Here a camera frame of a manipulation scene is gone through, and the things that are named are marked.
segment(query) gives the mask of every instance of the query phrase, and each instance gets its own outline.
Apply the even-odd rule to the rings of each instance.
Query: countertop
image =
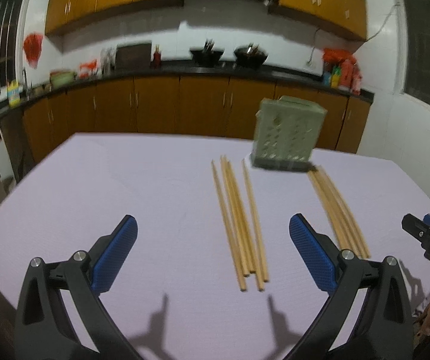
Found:
[[[53,89],[50,92],[42,93],[37,96],[30,96],[27,100],[22,98],[20,104],[15,108],[8,106],[0,109],[0,119],[5,117],[13,109],[19,107],[27,107],[39,99],[56,95],[63,91],[80,88],[83,86],[93,85],[106,80],[116,80],[125,77],[149,77],[149,76],[173,76],[173,75],[193,75],[193,76],[223,76],[223,77],[236,77],[248,80],[267,81],[271,83],[286,83],[286,84],[299,84],[309,88],[314,88],[320,91],[333,93],[335,95],[351,96],[359,98],[363,101],[372,104],[374,93],[362,90],[361,95],[353,95],[348,91],[341,91],[337,88],[327,87],[323,85],[321,76],[314,74],[287,69],[282,67],[270,66],[264,64],[260,69],[254,70],[250,68],[236,66],[233,61],[221,61],[219,66],[216,67],[200,67],[197,66],[192,60],[167,60],[162,61],[162,66],[158,69],[153,68],[134,68],[130,70],[115,71],[106,76],[91,76],[87,79],[77,79],[74,82],[64,85],[60,88]]]
[[[270,281],[260,293],[251,276],[240,292],[210,162],[220,171],[217,159],[227,155],[244,189],[241,160],[251,149],[237,139],[74,135],[0,205],[0,291],[16,307],[33,257],[65,261],[130,214],[138,239],[100,299],[144,358],[282,359],[327,299],[290,240],[290,218],[301,212],[316,231],[336,238],[306,174],[249,167]],[[430,261],[401,220],[408,212],[423,218],[430,199],[392,161],[320,149],[311,161],[340,190],[371,260],[403,261],[407,277],[418,280],[413,288],[407,282],[411,305],[421,302],[430,292]],[[335,347],[350,335],[364,293]],[[93,347],[72,298],[63,297],[80,341]]]

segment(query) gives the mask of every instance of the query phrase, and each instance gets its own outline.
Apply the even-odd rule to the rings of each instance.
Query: hanging red bag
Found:
[[[32,32],[24,39],[24,51],[28,65],[36,69],[40,54],[42,52],[43,35],[37,32]]]

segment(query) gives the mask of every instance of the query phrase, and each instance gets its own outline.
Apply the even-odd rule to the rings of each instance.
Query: green plastic container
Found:
[[[291,96],[264,99],[257,113],[253,166],[306,171],[327,110]]]

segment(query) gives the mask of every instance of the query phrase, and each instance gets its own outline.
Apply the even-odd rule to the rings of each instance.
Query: white tablecloth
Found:
[[[0,291],[16,307],[32,257],[66,260],[131,214],[138,239],[101,300],[142,356],[281,359],[327,299],[290,240],[289,220],[301,212],[335,238],[305,174],[251,169],[271,282],[259,293],[250,277],[248,292],[240,292],[210,162],[227,155],[243,186],[240,161],[250,150],[244,140],[74,136],[0,206]],[[391,161],[325,150],[314,150],[312,161],[351,207],[372,259],[393,255],[409,270],[418,304],[430,291],[430,262],[401,219],[408,212],[422,218],[429,198]],[[82,343],[93,347],[68,293],[64,299]],[[362,301],[359,293],[335,345],[346,341]]]

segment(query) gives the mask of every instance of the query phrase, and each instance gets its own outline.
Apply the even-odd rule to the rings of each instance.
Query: black countertop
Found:
[[[149,76],[219,76],[219,77],[236,77],[248,80],[267,81],[270,83],[286,83],[286,84],[299,84],[308,88],[317,89],[335,95],[351,96],[359,98],[370,104],[373,103],[374,93],[362,90],[361,95],[353,95],[348,91],[341,91],[336,88],[327,87],[323,85],[321,76],[314,74],[286,69],[282,67],[275,67],[263,65],[260,69],[254,70],[250,68],[237,66],[233,61],[221,61],[219,66],[216,67],[200,67],[191,60],[169,60],[163,61],[162,66],[158,69],[152,68],[134,68],[130,70],[115,71],[107,76],[92,76],[87,79],[78,79],[74,82],[64,85],[60,88],[53,89],[50,92],[42,93],[37,96],[30,96],[29,99],[22,99],[20,104],[15,108],[3,107],[0,109],[0,119],[5,117],[13,109],[19,107],[28,107],[41,98],[46,96],[56,95],[69,89],[80,88],[83,86],[93,85],[95,83],[122,79],[125,77],[149,77]]]

